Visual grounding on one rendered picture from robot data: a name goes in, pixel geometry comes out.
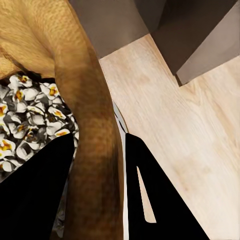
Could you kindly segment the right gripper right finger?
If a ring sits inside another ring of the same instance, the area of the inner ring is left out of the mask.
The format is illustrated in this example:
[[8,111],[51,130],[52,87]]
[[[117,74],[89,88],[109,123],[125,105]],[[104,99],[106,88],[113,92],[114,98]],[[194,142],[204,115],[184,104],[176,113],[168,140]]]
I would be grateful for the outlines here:
[[[129,240],[210,240],[145,142],[126,134]],[[155,222],[145,220],[139,168]]]

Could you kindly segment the popcorn bag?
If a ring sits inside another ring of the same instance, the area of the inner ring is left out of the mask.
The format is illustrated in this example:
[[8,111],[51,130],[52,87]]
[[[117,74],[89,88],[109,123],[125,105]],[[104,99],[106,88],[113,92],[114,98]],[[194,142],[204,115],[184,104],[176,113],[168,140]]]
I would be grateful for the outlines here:
[[129,240],[129,131],[68,0],[0,0],[0,85],[13,75],[56,84],[78,124],[63,235],[49,240]]

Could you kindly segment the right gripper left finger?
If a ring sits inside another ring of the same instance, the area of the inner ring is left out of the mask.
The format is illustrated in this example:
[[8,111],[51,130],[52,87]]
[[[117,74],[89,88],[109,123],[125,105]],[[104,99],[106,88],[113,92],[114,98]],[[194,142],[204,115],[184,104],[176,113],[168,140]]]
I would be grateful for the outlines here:
[[75,151],[59,136],[0,183],[0,240],[50,239]]

